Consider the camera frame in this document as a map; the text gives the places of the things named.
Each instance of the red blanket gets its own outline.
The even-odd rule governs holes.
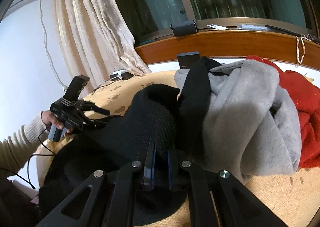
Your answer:
[[[299,167],[320,166],[320,89],[301,74],[287,70],[283,72],[273,62],[258,56],[248,56],[278,70],[279,85],[286,89],[299,115],[302,150]]]

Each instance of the gray blanket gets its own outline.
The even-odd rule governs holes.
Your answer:
[[[182,89],[188,69],[174,76]],[[204,169],[250,175],[293,174],[301,154],[297,109],[275,68],[244,60],[208,73],[211,99],[203,123]]]

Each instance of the pile of clothes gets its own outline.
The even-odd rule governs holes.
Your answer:
[[[147,86],[124,116],[105,118],[103,129],[78,134],[57,153],[39,191],[42,213],[95,170],[135,161],[151,139],[164,162],[174,142],[204,169],[226,169],[242,182],[320,165],[320,90],[302,75],[258,57],[228,65],[202,57],[174,79],[178,89]],[[185,198],[161,187],[138,193],[135,225],[172,215]]]

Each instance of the curtain fold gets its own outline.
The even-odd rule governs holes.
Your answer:
[[[150,73],[135,51],[134,38],[115,0],[53,0],[60,46],[72,77],[91,78],[84,94],[109,79],[113,71]]]

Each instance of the metal screw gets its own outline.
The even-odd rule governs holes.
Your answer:
[[[230,173],[227,170],[222,170],[220,172],[220,176],[223,178],[228,178],[230,176]]]
[[[186,160],[186,161],[183,161],[182,163],[181,163],[181,166],[183,166],[183,167],[191,167],[191,162],[190,161],[188,161],[188,160]]]
[[[95,177],[101,177],[101,176],[103,176],[103,171],[102,170],[94,171],[93,175]]]
[[[133,167],[140,167],[141,165],[142,165],[142,163],[140,161],[133,161],[131,163],[131,166],[133,166]]]

